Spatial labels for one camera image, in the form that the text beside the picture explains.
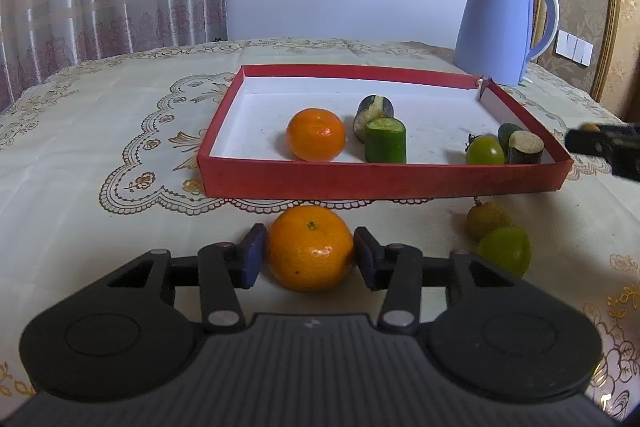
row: tangerine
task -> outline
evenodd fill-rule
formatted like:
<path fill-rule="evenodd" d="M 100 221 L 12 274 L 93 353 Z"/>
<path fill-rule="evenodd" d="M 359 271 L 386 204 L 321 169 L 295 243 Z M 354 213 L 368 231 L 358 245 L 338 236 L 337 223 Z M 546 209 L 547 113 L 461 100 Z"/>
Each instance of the tangerine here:
<path fill-rule="evenodd" d="M 287 125 L 291 152 L 306 162 L 333 160 L 344 149 L 345 139 L 340 118 L 325 109 L 303 109 Z"/>
<path fill-rule="evenodd" d="M 339 283 L 353 262 L 346 223 L 323 206 L 295 206 L 267 234 L 267 261 L 278 281 L 297 291 L 322 291 Z"/>

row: eggplant piece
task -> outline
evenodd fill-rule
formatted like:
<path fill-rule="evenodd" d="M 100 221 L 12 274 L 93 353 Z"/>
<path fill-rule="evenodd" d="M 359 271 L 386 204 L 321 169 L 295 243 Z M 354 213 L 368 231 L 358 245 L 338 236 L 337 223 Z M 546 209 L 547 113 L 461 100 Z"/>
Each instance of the eggplant piece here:
<path fill-rule="evenodd" d="M 508 165 L 540 163 L 545 144 L 529 131 L 516 131 L 509 139 Z"/>
<path fill-rule="evenodd" d="M 498 142 L 500 142 L 505 158 L 509 155 L 509 139 L 516 131 L 524 131 L 524 129 L 514 123 L 503 123 L 498 128 Z"/>
<path fill-rule="evenodd" d="M 393 118 L 394 106 L 386 96 L 370 94 L 362 99 L 358 106 L 356 118 L 353 119 L 353 134 L 364 143 L 364 128 L 374 118 Z"/>

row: cut cucumber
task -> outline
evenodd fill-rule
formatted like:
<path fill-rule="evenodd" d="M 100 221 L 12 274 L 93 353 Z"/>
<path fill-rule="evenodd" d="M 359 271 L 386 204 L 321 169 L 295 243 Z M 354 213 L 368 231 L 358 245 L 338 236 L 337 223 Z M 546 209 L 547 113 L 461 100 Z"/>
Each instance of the cut cucumber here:
<path fill-rule="evenodd" d="M 406 163 L 406 129 L 396 118 L 375 118 L 365 126 L 364 154 L 369 163 Z"/>

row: electric kettle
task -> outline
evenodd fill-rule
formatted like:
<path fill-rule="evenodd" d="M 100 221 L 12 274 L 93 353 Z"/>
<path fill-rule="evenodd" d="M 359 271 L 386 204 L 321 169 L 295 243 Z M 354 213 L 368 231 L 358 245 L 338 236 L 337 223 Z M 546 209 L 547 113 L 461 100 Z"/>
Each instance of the electric kettle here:
<path fill-rule="evenodd" d="M 466 0 L 454 64 L 469 74 L 516 86 L 527 62 L 542 55 L 558 31 L 558 0 L 546 3 L 546 28 L 531 47 L 533 0 Z"/>

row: wall switch panel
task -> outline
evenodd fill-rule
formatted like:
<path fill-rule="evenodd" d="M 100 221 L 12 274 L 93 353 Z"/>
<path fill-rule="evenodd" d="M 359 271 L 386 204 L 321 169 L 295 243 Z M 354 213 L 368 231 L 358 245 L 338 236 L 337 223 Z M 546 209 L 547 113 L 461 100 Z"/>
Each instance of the wall switch panel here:
<path fill-rule="evenodd" d="M 589 66 L 591 64 L 591 55 L 593 54 L 593 44 L 579 39 L 575 35 L 571 35 L 571 33 L 558 30 L 556 53 L 562 55 L 562 57 L 570 58 L 583 66 Z"/>

